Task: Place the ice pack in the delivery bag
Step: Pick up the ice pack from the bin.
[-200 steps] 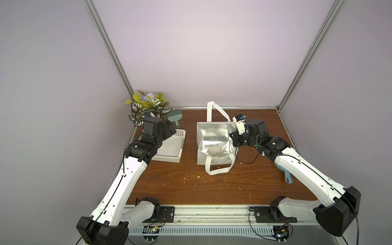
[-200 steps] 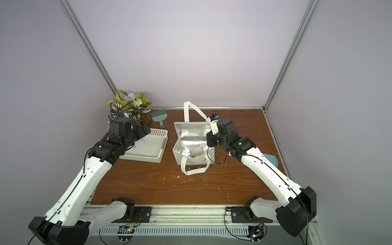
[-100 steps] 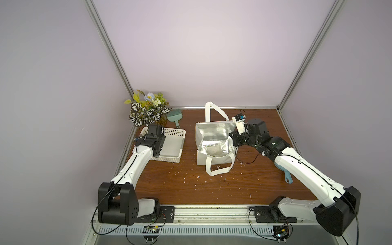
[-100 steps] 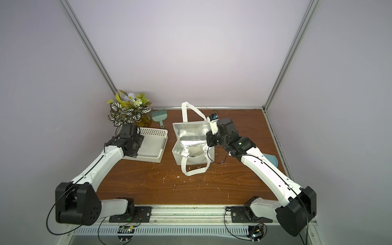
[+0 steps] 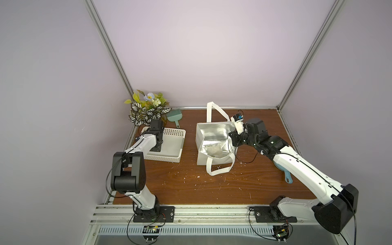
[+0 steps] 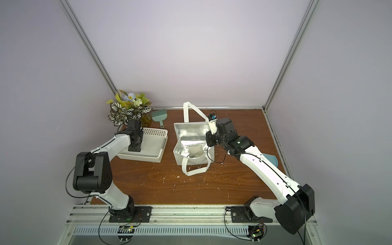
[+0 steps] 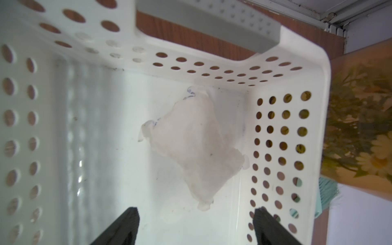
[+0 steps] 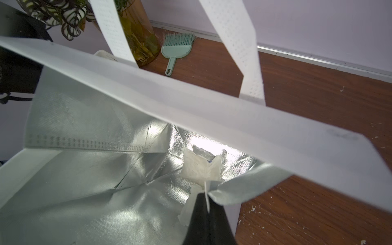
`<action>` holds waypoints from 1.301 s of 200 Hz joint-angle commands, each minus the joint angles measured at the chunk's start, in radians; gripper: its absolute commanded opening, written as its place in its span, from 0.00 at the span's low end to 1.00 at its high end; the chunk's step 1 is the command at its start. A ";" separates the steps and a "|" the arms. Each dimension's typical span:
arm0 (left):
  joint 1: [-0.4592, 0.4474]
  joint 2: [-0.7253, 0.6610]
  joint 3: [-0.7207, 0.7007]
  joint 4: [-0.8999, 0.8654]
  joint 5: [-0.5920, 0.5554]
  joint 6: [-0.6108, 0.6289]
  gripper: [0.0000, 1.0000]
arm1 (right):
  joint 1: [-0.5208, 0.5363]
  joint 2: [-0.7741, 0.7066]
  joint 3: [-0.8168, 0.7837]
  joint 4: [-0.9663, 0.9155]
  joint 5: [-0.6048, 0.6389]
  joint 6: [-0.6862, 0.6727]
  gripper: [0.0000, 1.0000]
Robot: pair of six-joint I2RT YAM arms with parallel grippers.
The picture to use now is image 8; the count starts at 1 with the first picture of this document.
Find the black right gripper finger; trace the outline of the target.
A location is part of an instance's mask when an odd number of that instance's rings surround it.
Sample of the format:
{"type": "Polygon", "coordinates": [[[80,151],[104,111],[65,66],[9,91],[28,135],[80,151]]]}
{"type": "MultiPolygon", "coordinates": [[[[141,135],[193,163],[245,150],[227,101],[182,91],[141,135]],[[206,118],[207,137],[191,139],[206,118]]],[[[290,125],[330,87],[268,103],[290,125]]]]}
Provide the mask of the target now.
{"type": "Polygon", "coordinates": [[[197,195],[184,245],[236,245],[223,206],[197,195]]]}

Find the white ice pack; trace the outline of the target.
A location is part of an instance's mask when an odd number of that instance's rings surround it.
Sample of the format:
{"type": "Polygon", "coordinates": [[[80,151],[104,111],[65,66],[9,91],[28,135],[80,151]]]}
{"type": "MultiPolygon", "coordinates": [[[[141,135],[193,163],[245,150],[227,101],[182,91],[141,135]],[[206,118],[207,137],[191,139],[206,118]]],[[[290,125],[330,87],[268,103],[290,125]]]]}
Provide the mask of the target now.
{"type": "Polygon", "coordinates": [[[212,160],[197,155],[193,151],[183,149],[183,167],[180,176],[192,181],[194,184],[190,189],[190,195],[182,208],[178,219],[181,225],[189,226],[197,195],[204,193],[205,182],[220,181],[223,158],[216,156],[212,160]]]}

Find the white insulated delivery bag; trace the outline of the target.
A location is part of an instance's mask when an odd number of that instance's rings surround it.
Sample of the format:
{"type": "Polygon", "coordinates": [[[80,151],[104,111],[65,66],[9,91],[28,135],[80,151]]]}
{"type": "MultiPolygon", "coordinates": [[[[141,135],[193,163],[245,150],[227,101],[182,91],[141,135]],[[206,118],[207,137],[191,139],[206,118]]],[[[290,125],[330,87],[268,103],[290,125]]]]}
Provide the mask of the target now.
{"type": "Polygon", "coordinates": [[[192,181],[183,149],[223,158],[206,201],[251,200],[296,174],[392,210],[392,173],[363,135],[265,104],[242,1],[201,1],[243,73],[239,98],[136,66],[108,1],[92,1],[116,61],[42,39],[1,46],[43,65],[23,149],[1,167],[3,245],[179,245],[192,181]]]}

